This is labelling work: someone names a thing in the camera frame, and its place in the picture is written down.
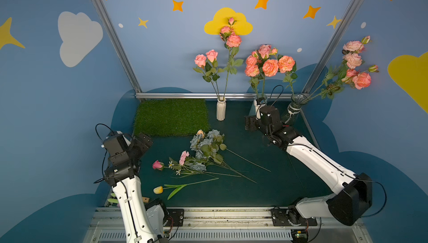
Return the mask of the blue hydrangea bunch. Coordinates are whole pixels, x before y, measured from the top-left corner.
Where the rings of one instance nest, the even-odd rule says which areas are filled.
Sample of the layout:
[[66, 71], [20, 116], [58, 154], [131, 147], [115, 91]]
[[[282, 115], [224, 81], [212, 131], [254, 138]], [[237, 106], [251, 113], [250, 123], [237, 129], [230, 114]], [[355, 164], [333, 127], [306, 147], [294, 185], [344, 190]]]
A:
[[225, 135], [221, 134], [219, 130], [213, 129], [207, 133], [199, 130], [190, 141], [190, 149], [194, 152], [194, 156], [187, 157], [184, 165], [191, 171], [202, 173], [208, 173], [208, 167], [215, 166], [233, 172], [233, 176], [256, 183], [226, 163], [223, 152], [227, 151], [232, 154], [235, 152], [231, 152], [224, 141]]

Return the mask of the small pink rosebud stem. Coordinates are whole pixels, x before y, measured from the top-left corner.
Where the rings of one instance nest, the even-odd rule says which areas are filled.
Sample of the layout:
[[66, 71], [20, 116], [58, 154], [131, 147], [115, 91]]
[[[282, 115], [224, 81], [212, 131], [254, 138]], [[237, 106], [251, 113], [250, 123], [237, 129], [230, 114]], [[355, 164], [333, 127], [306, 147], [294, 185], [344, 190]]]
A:
[[218, 66], [217, 56], [218, 52], [215, 50], [210, 50], [206, 53], [205, 75], [203, 78], [205, 81], [212, 84], [218, 100], [224, 101], [224, 97], [220, 94], [220, 88], [217, 83], [220, 78], [220, 73], [224, 72], [224, 69]]

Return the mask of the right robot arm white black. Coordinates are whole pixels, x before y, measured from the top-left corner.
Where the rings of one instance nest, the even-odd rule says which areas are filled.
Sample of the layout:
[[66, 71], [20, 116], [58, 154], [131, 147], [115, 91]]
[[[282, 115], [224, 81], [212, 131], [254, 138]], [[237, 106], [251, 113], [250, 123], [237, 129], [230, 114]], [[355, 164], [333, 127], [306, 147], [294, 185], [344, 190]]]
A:
[[332, 194], [302, 198], [287, 208], [292, 226], [305, 219], [335, 218], [352, 226], [372, 206], [372, 179], [346, 169], [324, 154], [300, 132], [281, 121], [279, 111], [272, 106], [261, 107], [255, 115], [245, 117], [247, 130], [261, 131], [272, 144], [298, 159], [331, 189]]

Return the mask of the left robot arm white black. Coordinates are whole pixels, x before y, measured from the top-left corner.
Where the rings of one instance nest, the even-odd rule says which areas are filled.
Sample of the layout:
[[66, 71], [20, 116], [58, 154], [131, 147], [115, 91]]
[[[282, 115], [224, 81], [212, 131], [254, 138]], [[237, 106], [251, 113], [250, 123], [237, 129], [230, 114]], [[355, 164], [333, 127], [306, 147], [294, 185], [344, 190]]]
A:
[[163, 226], [168, 217], [165, 204], [156, 199], [146, 207], [142, 197], [140, 159], [152, 145], [152, 139], [142, 133], [127, 139], [127, 134], [110, 132], [103, 141], [110, 161], [103, 180], [118, 200], [127, 243], [169, 242]]

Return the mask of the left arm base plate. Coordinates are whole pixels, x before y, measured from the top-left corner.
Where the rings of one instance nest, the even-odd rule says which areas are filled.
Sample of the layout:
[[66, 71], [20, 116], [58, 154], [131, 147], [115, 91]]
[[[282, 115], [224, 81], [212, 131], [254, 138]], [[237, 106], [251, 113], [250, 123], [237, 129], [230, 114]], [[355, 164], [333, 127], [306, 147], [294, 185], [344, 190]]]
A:
[[164, 219], [164, 227], [182, 227], [185, 210], [183, 208], [168, 208], [168, 214]]

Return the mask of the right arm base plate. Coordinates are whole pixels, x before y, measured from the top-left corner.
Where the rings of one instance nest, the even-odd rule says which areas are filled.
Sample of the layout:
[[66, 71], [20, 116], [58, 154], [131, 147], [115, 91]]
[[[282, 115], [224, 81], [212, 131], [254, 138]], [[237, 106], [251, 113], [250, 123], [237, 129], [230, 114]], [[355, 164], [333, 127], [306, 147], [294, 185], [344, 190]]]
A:
[[274, 226], [318, 226], [315, 218], [303, 218], [294, 208], [274, 207], [270, 209], [270, 213]]

